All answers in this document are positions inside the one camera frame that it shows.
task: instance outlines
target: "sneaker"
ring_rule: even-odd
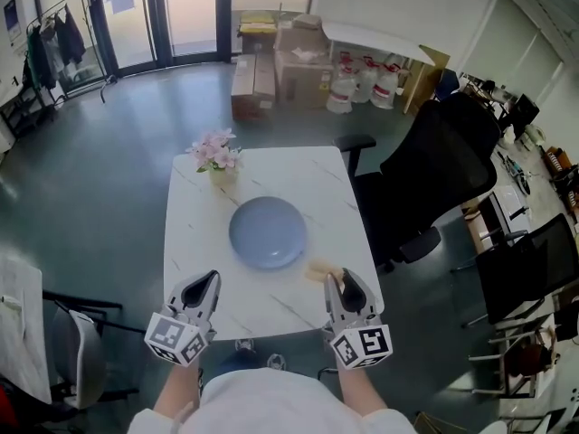
[[[253,339],[236,339],[235,351],[240,351],[242,349],[255,352],[255,343],[253,342]]]
[[[267,366],[272,370],[280,370],[281,372],[285,372],[286,359],[284,358],[283,355],[271,354],[270,358],[268,359]]]

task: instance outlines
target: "blue-green floor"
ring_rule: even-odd
[[[271,118],[236,123],[231,117],[233,67],[202,65],[121,80],[71,100],[53,123],[22,138],[0,165],[0,245],[43,272],[45,288],[124,304],[109,319],[146,327],[163,294],[166,198],[173,157],[206,130],[231,127],[237,145],[329,145],[347,133],[370,133],[359,172],[375,170],[400,144],[413,118],[400,109],[355,105],[349,115],[276,109]],[[448,270],[474,248],[459,211],[438,223],[442,244],[413,265],[381,276],[394,355],[370,370],[378,391],[411,420],[418,410],[477,431],[496,417],[497,403],[447,390],[470,367],[466,357],[486,327],[460,329],[480,311],[476,274],[459,281]],[[45,307],[50,326],[52,307]],[[150,406],[168,364],[149,355],[138,335],[105,331],[110,383],[141,393],[74,420],[88,432],[123,432],[135,410]],[[286,355],[291,370],[315,376],[331,364],[317,332],[261,339],[267,355]],[[50,357],[50,342],[47,344]],[[210,378],[233,349],[217,343],[204,355]],[[336,381],[325,382],[333,390]]]

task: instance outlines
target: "person's right arm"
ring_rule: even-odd
[[[345,405],[360,416],[388,408],[363,368],[346,370],[338,361],[337,372]]]

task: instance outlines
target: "blue plate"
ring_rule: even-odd
[[[242,204],[229,222],[229,239],[242,260],[258,269],[278,269],[306,247],[306,223],[287,201],[271,196]]]

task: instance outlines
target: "jeans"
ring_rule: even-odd
[[[240,349],[219,364],[215,377],[238,370],[256,370],[257,368],[261,368],[258,355],[248,349]]]

